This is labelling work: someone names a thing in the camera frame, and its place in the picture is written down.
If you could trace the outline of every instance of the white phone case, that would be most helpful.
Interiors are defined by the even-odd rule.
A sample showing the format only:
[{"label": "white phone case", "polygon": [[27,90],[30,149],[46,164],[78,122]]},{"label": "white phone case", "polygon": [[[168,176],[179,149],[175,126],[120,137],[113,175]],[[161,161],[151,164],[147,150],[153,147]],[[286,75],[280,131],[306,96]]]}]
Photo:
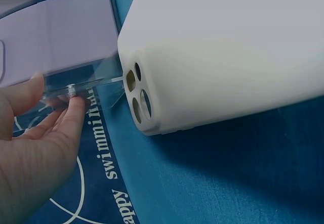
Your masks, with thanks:
[{"label": "white phone case", "polygon": [[324,0],[134,0],[118,52],[146,135],[273,109],[324,94]]}]

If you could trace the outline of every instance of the finger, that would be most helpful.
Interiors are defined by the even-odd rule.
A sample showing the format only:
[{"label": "finger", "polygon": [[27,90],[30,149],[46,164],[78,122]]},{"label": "finger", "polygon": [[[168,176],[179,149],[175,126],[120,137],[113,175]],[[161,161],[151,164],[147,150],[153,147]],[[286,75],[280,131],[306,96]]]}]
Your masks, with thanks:
[{"label": "finger", "polygon": [[57,140],[58,144],[73,144],[78,149],[83,121],[86,113],[86,104],[83,98],[70,99],[68,109],[57,130],[49,133],[46,138]]},{"label": "finger", "polygon": [[62,119],[64,118],[65,114],[66,114],[67,109],[65,109],[62,114],[60,115],[60,117],[56,120],[55,124],[49,128],[44,134],[43,137],[47,136],[49,133],[51,133],[52,131],[57,131],[57,126],[62,122]]},{"label": "finger", "polygon": [[36,73],[29,81],[14,86],[0,88],[2,94],[12,107],[15,116],[19,116],[41,99],[44,91],[44,78]]},{"label": "finger", "polygon": [[62,111],[52,112],[41,123],[33,128],[27,129],[21,136],[17,137],[17,139],[40,139],[48,130],[51,130],[61,114]]}]

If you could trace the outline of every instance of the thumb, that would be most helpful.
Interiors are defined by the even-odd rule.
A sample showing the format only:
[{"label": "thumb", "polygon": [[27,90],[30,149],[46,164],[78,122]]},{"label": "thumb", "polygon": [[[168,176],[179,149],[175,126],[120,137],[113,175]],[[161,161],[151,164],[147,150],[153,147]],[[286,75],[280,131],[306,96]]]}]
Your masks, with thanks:
[{"label": "thumb", "polygon": [[15,116],[34,107],[41,100],[43,91],[44,77],[40,73],[24,83],[0,88],[0,94],[8,100]]}]

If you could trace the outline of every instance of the fingernail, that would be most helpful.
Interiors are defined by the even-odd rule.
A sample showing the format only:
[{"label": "fingernail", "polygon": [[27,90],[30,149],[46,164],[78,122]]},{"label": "fingernail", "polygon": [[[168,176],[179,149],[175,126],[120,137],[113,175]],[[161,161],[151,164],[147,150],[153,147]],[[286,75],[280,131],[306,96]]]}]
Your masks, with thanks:
[{"label": "fingernail", "polygon": [[37,78],[37,77],[41,77],[41,76],[43,76],[42,73],[40,73],[40,72],[36,72],[36,73],[31,77],[31,79],[34,79],[34,78]]}]

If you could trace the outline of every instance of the white curved line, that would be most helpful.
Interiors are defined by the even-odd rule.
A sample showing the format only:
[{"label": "white curved line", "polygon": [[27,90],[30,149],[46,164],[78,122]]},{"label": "white curved line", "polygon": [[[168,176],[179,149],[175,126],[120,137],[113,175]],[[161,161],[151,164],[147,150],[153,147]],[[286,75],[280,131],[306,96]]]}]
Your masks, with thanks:
[{"label": "white curved line", "polygon": [[80,196],[80,202],[79,202],[79,206],[76,209],[76,212],[73,214],[73,216],[71,216],[71,218],[69,220],[67,220],[65,223],[63,224],[70,224],[72,221],[74,221],[77,216],[79,215],[82,206],[83,206],[83,201],[85,200],[85,176],[83,174],[83,169],[82,169],[82,165],[80,162],[79,157],[77,157],[76,159],[77,164],[79,166],[79,170],[80,170],[80,177],[81,177],[81,196]]},{"label": "white curved line", "polygon": [[42,110],[44,110],[44,109],[46,109],[48,107],[48,105],[45,105],[44,107],[42,107],[41,109],[39,109],[38,111],[40,112],[40,111],[42,111]]},{"label": "white curved line", "polygon": [[[61,210],[65,211],[66,213],[70,214],[70,215],[73,215],[73,213],[67,209],[65,209],[63,206],[61,206],[60,204],[58,204],[55,200],[53,199],[50,199],[50,201],[56,205],[57,207],[59,207]],[[76,218],[80,219],[80,220],[84,220],[84,221],[87,221],[88,223],[92,223],[92,224],[105,224],[105,223],[101,223],[101,222],[96,222],[96,221],[93,221],[93,220],[88,220],[88,219],[85,219],[81,216],[77,216]]]},{"label": "white curved line", "polygon": [[38,119],[39,119],[39,116],[35,117],[35,118],[34,118],[34,119],[29,123],[29,125],[28,125],[28,127],[27,127],[26,130],[30,129],[30,128],[32,127],[32,125],[35,123],[35,121],[38,120]]},{"label": "white curved line", "polygon": [[18,123],[17,117],[15,117],[15,124],[18,127],[19,130],[22,130],[22,127],[20,126],[20,124]]}]

